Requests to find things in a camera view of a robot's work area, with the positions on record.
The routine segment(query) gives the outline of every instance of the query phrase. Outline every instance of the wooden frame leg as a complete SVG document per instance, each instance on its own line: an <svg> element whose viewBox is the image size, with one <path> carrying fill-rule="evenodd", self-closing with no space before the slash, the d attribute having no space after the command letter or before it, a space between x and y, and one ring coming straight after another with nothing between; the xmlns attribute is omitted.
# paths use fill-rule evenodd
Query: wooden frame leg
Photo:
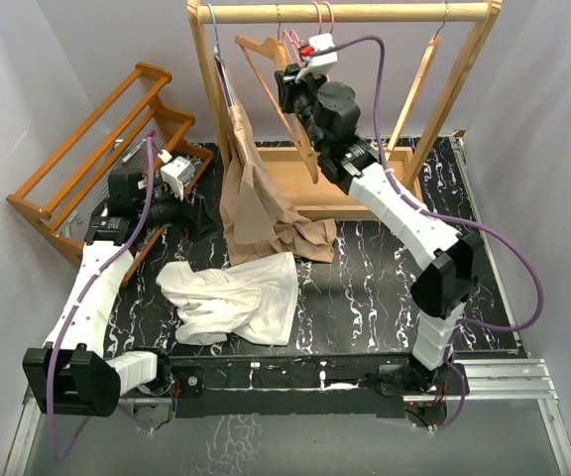
<svg viewBox="0 0 571 476"><path fill-rule="evenodd" d="M204 87L206 88L206 97L210 107L211 115L215 121L215 132L217 136L217 146L222 155L224 167L228 167L230 162L230 152L228 149L228 138L226 137L226 123L228 117L222 115L225 104L220 103L217 95L217 79L215 77L215 60L213 59L213 50L210 48L208 37L204 31L204 26L199 23L199 0L188 0L186 2L186 10L188 12L188 23L193 33L193 41L197 51L197 59L199 68L204 79Z"/></svg>
<svg viewBox="0 0 571 476"><path fill-rule="evenodd" d="M495 25L495 22L497 21L497 17L502 9L502 0L486 0L486 3L489 5L489 15L482 23L476 23L466 37L462 50L460 51L457 60L455 60L448 79L446 80L444 89L442 90L440 97L437 99L435 109L424 128L420 142L415 148L413 160L409 164L406 174L406 180L408 183L413 182L422 169L422 165L428 157L428 153L433 147L435 139L437 139L437 135L444 125L444 121L453 108L453 104L462 90L462 86L464 85L475 60L477 59L477 56L479 55L486 38L491 33L493 25Z"/></svg>

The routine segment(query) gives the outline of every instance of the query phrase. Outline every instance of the gray floor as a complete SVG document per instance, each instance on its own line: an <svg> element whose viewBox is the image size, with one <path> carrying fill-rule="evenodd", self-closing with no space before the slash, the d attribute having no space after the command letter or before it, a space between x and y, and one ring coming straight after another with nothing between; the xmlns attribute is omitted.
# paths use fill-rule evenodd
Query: gray floor
<svg viewBox="0 0 571 476"><path fill-rule="evenodd" d="M59 418L61 447L79 421ZM548 476L559 471L536 401L473 401L432 438L371 416L177 419L149 438L116 413L93 419L60 467L52 461L42 416L26 475L49 474Z"/></svg>

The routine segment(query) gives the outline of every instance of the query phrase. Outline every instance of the wooden clothes rack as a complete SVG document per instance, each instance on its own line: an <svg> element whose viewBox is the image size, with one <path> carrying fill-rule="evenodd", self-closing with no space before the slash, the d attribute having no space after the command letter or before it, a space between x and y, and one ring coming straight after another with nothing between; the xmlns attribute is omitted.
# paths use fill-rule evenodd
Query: wooden clothes rack
<svg viewBox="0 0 571 476"><path fill-rule="evenodd" d="M226 101L217 78L213 50L204 25L212 24L210 10L201 6L200 0L187 0L188 21L193 34L199 67L208 104L215 122L217 145L224 167L230 161L229 141L226 131L228 113ZM217 24L266 24L266 23L316 23L319 10L314 5L226 5L214 6ZM386 157L395 170L396 177L415 196L421 199L419 171L426 160L457 96L459 95L486 38L489 36L502 8L501 0L485 0L477 3L439 4L357 4L332 5L336 23L392 23L392 22L471 22L471 28L449 76L426 123L422 136L413 151L397 147L397 140L406 124L413 105L426 81L430 66L440 42L436 34L429 42L415 80L405 101L404 108L389 142ZM324 22L330 22L329 9L320 9ZM318 183L307 178L310 174L299 148L260 148L268 172L296 209L311 219L369 219L373 214L320 175Z"/></svg>
<svg viewBox="0 0 571 476"><path fill-rule="evenodd" d="M75 147L90 129L95 127L108 110L121 99L121 96L137 80L141 81L143 90L135 105L125 117L121 116L120 122L110 132L103 132L103 138L98 146L88 155L84 162L77 168L73 175L65 177L65 181L59 186L56 193L46 204L34 203L29 194L42 184L50 181L49 173L59 165L67 163L71 157L67 153ZM184 194L190 193L197 179L212 162L213 153L208 149L194 146L184 139L184 134L195 123L195 118L185 111L173 109L159 98L162 88L171 82L171 73L166 69L139 62L135 69L123 82L85 119L85 121L63 142L55 152L32 174L26 182L14 193L7 196L8 202L34 226L62 255L76 266L80 266L82 259L83 243L75 241L59 232L61 226L72 215L85 197L94 190L99 181L114 167L116 161L123 156L128 148L141 136L146 134L149 128L155 126L162 134L164 148L170 152L178 151L185 154L198 156L202 159L202 165L191 183L184 189ZM117 140L122 140L118 147ZM156 169L163 162L156 159ZM123 280L123 286L127 284L142 260L152 248L156 240L161 236L162 229L155 232L143 249L136 256L132 267Z"/></svg>

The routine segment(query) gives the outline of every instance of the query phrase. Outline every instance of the black marble surface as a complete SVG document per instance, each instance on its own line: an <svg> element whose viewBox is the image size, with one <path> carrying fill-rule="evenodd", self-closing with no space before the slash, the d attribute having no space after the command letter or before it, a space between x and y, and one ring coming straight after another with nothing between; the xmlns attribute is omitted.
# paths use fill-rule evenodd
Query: black marble surface
<svg viewBox="0 0 571 476"><path fill-rule="evenodd" d="M407 143L416 145L413 140ZM197 185L215 212L221 175L221 163L216 161ZM471 202L448 138L437 140L420 179L429 209L473 218ZM176 260L187 260L194 271L227 268L230 264L221 233L192 243L181 238L179 228L165 230L116 300L105 338L106 357L115 357L134 346L164 347L173 356L408 351L415 339L418 314L409 288L419 272L418 266L402 243L378 222L338 222L337 228L336 255L331 265L297 259L298 305L289 345L284 347L255 345L236 335L212 346L178 344L174 334L180 321L176 309L156 284L158 273L164 264ZM469 299L466 315L509 325L492 272L484 277ZM477 326L465 326L455 347L484 352L517 350L511 334L497 335Z"/></svg>

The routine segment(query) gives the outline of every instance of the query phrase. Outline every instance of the clothes hanger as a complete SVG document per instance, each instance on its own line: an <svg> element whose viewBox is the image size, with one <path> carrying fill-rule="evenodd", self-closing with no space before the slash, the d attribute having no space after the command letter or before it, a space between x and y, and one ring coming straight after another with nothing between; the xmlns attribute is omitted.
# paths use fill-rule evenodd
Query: clothes hanger
<svg viewBox="0 0 571 476"><path fill-rule="evenodd" d="M290 125L286 116L282 113L282 110L279 107L279 103L275 99L273 92L266 84L266 81L259 71L257 64L248 53L248 50L250 50L263 57L266 57L273 61L277 69L284 70L288 65L286 46L281 41L279 41L277 37L267 37L262 43L259 43L249 37L246 37L245 35L237 35L237 37L235 37L235 43L237 43L237 45L239 45L241 48L242 53L250 65L250 68L253 70L253 73L261 84L262 89L264 89L266 92L266 95L273 105L273 108L284 124L285 130L290 136L292 143L303 158L303 162L305 163L305 167L309 172L312 182L318 183L318 163L316 160L318 154L316 151L314 151L314 149L312 149L303 126L296 119L293 121L293 127Z"/></svg>
<svg viewBox="0 0 571 476"><path fill-rule="evenodd" d="M215 60L215 68L216 68L215 76L217 77L217 81L219 82L219 95L220 95L221 100L226 100L226 98L223 97L224 96L223 91L224 91L225 87L229 87L231 96L234 98L235 97L234 86L230 83L228 84L228 86L226 86L224 84L223 68L225 67L225 65L223 65L221 63L221 57L218 55L213 55L213 58ZM235 131L233 130L233 123L230 119L229 108L232 105L233 104L228 104L228 106L226 107L226 110L221 111L221 114L223 114L226 117L224 124L225 124L225 129L226 129L226 141L228 143L228 151L229 151L229 154L231 155L232 161L240 161L240 162L246 164L246 156L244 154L239 153L239 150L237 147L237 141L235 140ZM226 175L227 170L228 170L228 167L226 167L224 169L224 175Z"/></svg>

